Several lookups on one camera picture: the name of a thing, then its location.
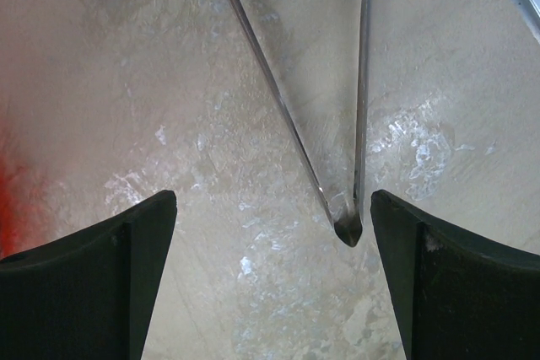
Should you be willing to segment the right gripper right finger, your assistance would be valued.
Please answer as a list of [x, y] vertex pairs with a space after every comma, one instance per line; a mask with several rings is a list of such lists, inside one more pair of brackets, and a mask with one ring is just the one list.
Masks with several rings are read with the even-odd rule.
[[539, 257], [384, 190], [370, 214], [408, 359], [537, 359]]

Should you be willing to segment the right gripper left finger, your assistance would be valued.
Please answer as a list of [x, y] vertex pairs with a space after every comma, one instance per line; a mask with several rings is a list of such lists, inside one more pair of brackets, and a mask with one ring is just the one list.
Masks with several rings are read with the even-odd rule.
[[1, 261], [3, 359], [139, 359], [176, 224], [176, 195]]

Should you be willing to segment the metal tongs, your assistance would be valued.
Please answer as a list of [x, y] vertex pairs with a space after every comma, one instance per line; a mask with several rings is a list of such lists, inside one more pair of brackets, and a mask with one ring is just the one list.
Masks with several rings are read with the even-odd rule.
[[327, 225], [360, 241], [371, 0], [228, 0]]

